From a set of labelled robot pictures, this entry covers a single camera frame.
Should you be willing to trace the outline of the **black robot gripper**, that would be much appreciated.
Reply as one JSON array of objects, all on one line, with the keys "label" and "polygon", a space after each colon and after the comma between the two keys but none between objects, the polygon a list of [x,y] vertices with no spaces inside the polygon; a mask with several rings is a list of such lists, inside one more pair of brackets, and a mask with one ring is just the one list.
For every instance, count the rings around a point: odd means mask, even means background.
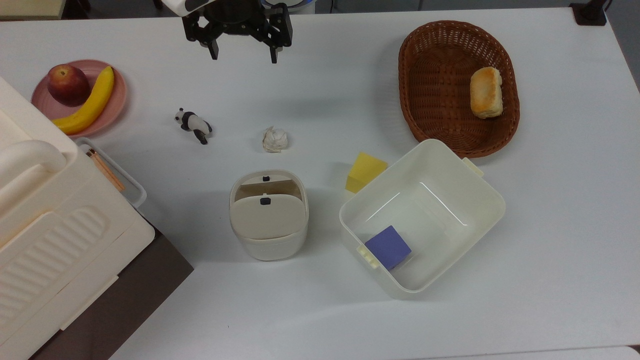
[{"label": "black robot gripper", "polygon": [[188,41],[208,48],[211,59],[217,60],[217,39],[222,34],[246,35],[270,47],[270,62],[278,63],[279,48],[293,43],[290,9],[279,2],[265,7],[260,0],[186,0],[190,14],[182,17]]}]

